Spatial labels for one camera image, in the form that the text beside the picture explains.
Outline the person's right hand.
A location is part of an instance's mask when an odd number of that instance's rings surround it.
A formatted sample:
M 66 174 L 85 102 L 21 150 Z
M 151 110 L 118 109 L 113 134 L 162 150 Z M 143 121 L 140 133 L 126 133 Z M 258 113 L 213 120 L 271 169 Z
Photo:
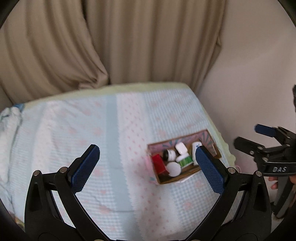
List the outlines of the person's right hand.
M 272 190 L 278 189 L 278 177 L 269 177 L 268 181 L 273 182 L 273 185 L 271 185 Z M 296 175 L 290 176 L 290 181 L 293 184 L 296 184 Z

